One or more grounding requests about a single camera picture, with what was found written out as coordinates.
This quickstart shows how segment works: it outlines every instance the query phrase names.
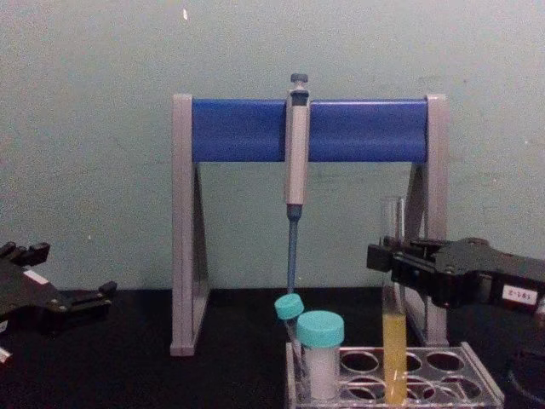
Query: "micropipette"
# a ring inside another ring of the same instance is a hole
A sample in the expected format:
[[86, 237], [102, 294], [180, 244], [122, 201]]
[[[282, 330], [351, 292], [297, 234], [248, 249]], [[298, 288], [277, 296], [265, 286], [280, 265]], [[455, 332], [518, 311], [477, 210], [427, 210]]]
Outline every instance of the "micropipette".
[[293, 292], [295, 287], [297, 223], [301, 218], [307, 180], [310, 99], [308, 91], [303, 86], [307, 81], [306, 74], [292, 74], [291, 82], [295, 87], [288, 92], [286, 101], [284, 196], [290, 220], [288, 293]]

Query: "gray stand frame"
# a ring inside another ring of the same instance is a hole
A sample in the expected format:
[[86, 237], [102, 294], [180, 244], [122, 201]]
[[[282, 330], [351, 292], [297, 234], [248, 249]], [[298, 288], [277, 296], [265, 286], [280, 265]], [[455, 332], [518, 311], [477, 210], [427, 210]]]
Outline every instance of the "gray stand frame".
[[[448, 104], [444, 95], [427, 95], [427, 162], [413, 164], [405, 202], [405, 237], [420, 235], [446, 239], [449, 141]], [[407, 315], [422, 345], [448, 346], [446, 310], [435, 307], [429, 297], [422, 299], [411, 289], [404, 294]]]
[[[427, 96], [427, 162], [413, 164], [405, 209], [405, 237], [446, 237], [448, 108], [444, 95]], [[423, 345], [446, 346], [446, 313], [414, 291], [401, 291]], [[192, 161], [192, 96], [173, 97], [172, 111], [172, 356], [195, 353], [209, 295], [198, 165]]]

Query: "pipette stand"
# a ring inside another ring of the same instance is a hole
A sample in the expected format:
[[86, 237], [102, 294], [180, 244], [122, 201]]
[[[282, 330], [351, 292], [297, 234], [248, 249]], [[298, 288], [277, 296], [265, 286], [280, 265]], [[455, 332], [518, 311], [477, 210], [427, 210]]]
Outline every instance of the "pipette stand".
[[[310, 162], [410, 162], [405, 237], [446, 237], [447, 102], [312, 101]], [[285, 100], [197, 100], [173, 97], [172, 344], [193, 355], [209, 295], [201, 162], [284, 162]], [[420, 234], [422, 220], [424, 232]], [[405, 294], [422, 345], [446, 346], [446, 312]]]

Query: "plastic vial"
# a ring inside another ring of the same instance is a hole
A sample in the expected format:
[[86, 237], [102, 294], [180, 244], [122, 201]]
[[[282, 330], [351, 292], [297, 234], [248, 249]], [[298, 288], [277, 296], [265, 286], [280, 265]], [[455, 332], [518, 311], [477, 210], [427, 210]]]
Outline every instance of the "plastic vial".
[[297, 325], [297, 317], [303, 312], [305, 306], [299, 294], [291, 293], [281, 296], [274, 302], [277, 316], [284, 322], [288, 337], [290, 338], [291, 347], [297, 359], [297, 363], [301, 366], [301, 344], [295, 336], [295, 328]]
[[303, 347], [311, 398], [335, 399], [339, 390], [339, 346], [344, 340], [344, 320], [329, 311], [304, 313], [297, 319], [296, 334]]

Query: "white tube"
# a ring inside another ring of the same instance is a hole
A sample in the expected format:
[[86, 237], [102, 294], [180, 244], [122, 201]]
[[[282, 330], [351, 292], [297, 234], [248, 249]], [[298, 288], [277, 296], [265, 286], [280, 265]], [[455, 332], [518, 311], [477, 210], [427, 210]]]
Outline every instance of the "white tube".
[[311, 398], [335, 399], [338, 392], [339, 348], [305, 347], [303, 360], [308, 371]]

